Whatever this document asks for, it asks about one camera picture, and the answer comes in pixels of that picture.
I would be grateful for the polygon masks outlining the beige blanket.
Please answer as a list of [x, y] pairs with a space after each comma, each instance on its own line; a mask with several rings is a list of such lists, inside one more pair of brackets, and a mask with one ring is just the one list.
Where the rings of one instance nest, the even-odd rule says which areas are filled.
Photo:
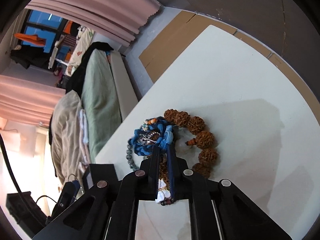
[[82, 143], [81, 100], [75, 91], [65, 94], [55, 106], [51, 122], [51, 156], [61, 184], [76, 178], [82, 181], [89, 159]]

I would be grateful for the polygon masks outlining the green bed sheet mattress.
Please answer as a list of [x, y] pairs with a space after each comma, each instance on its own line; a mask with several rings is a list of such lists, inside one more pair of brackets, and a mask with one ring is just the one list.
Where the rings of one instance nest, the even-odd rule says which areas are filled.
[[89, 58], [81, 101], [88, 123], [89, 153], [95, 162], [122, 123], [116, 85], [104, 51], [96, 49]]

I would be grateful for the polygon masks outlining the pink curtain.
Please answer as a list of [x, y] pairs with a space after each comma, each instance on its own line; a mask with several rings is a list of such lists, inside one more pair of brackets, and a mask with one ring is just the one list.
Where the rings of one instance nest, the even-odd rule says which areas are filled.
[[84, 25], [128, 47], [160, 6], [156, 0], [31, 0], [26, 7]]
[[1, 118], [34, 126], [49, 126], [65, 90], [1, 75]]

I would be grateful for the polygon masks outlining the black garment on bed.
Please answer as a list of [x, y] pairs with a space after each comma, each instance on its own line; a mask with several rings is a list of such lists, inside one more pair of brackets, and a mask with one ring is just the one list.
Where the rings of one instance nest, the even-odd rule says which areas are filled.
[[73, 90], [78, 94], [79, 97], [81, 96], [85, 81], [87, 65], [93, 51], [95, 50], [101, 50], [104, 52], [114, 51], [114, 49], [106, 42], [93, 42], [84, 53], [80, 65], [69, 78], [66, 84], [66, 94]]

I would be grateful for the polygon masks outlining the orange hanging cloth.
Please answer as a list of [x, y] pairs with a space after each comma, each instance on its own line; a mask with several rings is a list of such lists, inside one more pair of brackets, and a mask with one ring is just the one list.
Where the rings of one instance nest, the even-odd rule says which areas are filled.
[[46, 45], [46, 39], [45, 38], [40, 38], [38, 37], [38, 35], [34, 34], [34, 35], [28, 35], [28, 34], [23, 34], [23, 33], [15, 33], [14, 37], [25, 41], [25, 42], [29, 42], [33, 45], [36, 46], [42, 46], [44, 47]]

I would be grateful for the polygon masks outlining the floral patterned quilt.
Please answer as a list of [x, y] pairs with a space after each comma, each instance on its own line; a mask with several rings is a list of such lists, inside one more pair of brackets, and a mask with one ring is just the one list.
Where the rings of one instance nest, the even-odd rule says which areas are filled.
[[93, 29], [90, 29], [83, 25], [78, 28], [78, 34], [76, 36], [76, 46], [67, 64], [65, 75], [72, 76], [75, 70], [80, 66], [82, 57], [91, 45], [94, 34], [95, 31]]

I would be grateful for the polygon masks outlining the flat brown cardboard sheet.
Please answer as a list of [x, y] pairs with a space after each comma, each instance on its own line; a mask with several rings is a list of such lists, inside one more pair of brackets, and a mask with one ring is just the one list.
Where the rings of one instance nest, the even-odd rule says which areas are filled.
[[239, 29], [194, 12], [179, 12], [140, 54], [139, 59], [152, 82], [156, 82], [199, 36], [204, 37], [203, 45], [210, 55], [221, 50], [224, 59], [237, 60], [243, 48], [260, 54], [294, 85], [315, 118], [319, 119], [319, 99], [281, 56]]

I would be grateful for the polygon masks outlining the white bed frame side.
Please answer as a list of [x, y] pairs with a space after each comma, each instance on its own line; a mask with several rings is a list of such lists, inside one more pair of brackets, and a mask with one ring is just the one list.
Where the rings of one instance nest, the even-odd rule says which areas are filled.
[[138, 99], [126, 71], [121, 54], [118, 51], [111, 51], [110, 60], [119, 100], [121, 117], [122, 120], [125, 120], [138, 103]]

